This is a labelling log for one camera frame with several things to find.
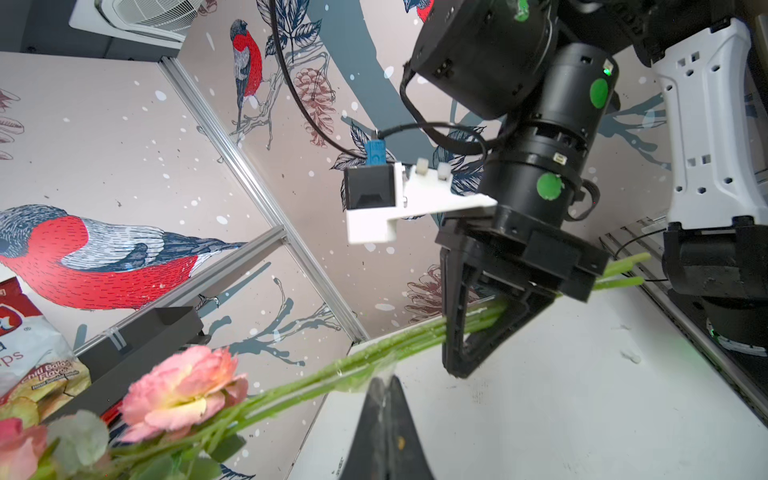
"red bird illustration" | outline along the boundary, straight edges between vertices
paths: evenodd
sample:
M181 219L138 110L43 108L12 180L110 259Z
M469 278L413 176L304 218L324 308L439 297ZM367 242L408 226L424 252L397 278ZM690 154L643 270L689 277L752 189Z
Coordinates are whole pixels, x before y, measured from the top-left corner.
M419 18L422 22L427 21L429 13L432 11L432 6L435 4L435 0L404 0L406 4L406 12L410 12L411 8L416 7L416 13L419 14Z
M243 117L243 101L256 96L261 85L261 50L250 36L248 24L239 18L232 22L230 40L235 54L235 85L237 86L237 129Z
M0 263L43 298L79 309L139 309L211 256L242 245L103 223L48 205L0 211Z

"metal frame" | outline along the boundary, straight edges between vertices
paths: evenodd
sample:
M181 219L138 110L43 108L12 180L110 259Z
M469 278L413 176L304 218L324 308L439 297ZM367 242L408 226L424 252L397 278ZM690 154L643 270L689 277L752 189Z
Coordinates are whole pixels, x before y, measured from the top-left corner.
M623 227L619 230L607 233L600 237L600 242L611 254L615 253L618 247L634 238L639 237L641 228L664 220L663 217L656 220L640 220L636 223ZM661 267L660 253L663 247L656 245L652 237L633 242L622 253L622 257L642 252L649 252L651 260L638 265L640 271L646 278L662 278L664 273ZM707 335L701 331L689 318L680 310L667 295L669 283L644 283L642 286L645 293L661 308L669 317L672 323L693 343L715 367L718 373L728 382L734 392L738 394L744 402L758 415L758 417L768 425L768 397L756 387L750 377L727 355L715 346Z
M349 338L353 342L363 342L370 339L371 337L357 315L343 299L320 263L310 252L309 247L303 242L286 213L280 208L277 199L254 164L249 162L243 152L230 140L219 118L197 90L181 63L176 58L163 57L159 65L181 100L205 131L210 142L232 169L253 202L259 207L267 223L271 226L283 225L285 227L288 251L310 279L315 290L331 309L333 315L339 320Z
M286 239L287 233L282 225L262 233L255 240L246 243L232 253L228 253L224 258L211 266L203 268L198 274L192 276L189 280L159 299L148 303L141 310L133 312L131 315L115 323L107 331L88 340L74 351L74 355L80 356L100 342L107 341L107 339L115 336L119 338L121 328L143 316L148 310L171 306L195 306L199 301L198 295L211 298L219 295L227 287L235 283L245 272L254 268L273 251L281 247Z

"ceiling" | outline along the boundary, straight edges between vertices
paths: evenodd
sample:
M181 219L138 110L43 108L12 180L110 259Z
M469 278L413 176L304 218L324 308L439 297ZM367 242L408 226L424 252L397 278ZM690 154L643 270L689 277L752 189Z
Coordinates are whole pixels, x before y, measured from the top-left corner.
M76 0L2 0L0 51L158 61L178 50L113 38L69 26Z

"wall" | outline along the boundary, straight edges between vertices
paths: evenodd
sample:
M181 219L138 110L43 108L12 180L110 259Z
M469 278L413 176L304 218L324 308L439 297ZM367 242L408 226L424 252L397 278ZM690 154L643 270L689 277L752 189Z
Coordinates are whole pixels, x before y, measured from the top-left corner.
M268 230L156 64L0 53L0 65L0 281L20 276L70 343L134 311L119 307L183 282L198 253L224 249L221 257ZM52 235L53 224L65 235ZM61 258L62 249L82 253L94 243L78 262ZM124 266L137 258L140 266ZM164 283L150 282L158 269ZM251 394L310 374L349 348L285 248L220 303L200 316L214 334L210 345L238 354ZM243 476L230 478L286 475L317 409L297 406L255 425L247 432L251 455L227 464Z
M347 245L339 191L343 170L355 161L325 145L296 108L278 73L274 45L268 46L267 4L229 0L196 19L180 62L371 334L438 313L439 247L433 243L437 227L431 217L401 221L395 243ZM291 5L299 8L281 7L291 18L280 19L289 25L284 52L290 80L326 133L362 150L371 128L412 121L397 93L400 65L410 58L429 0L299 0ZM230 40L236 19L247 23L255 41L251 58L258 57L250 64L241 101ZM672 188L658 83L631 49L617 61L623 109L605 118L583 174L598 183L602 199L586 221L565 226L592 240L666 209ZM498 130L498 122L480 122L423 78L412 82L409 93L428 119L479 125L486 137ZM457 191L473 191L482 175L477 159L453 157L421 132L392 137L387 146L406 164L418 157L450 161ZM574 206L573 213L587 205Z

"white table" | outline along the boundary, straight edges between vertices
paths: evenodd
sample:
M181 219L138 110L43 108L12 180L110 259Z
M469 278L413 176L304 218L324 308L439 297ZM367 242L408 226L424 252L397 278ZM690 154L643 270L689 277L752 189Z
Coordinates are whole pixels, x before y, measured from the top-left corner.
M437 480L768 478L768 429L639 289L558 300L467 380L440 348L396 374ZM336 478L364 397L328 396L290 480Z

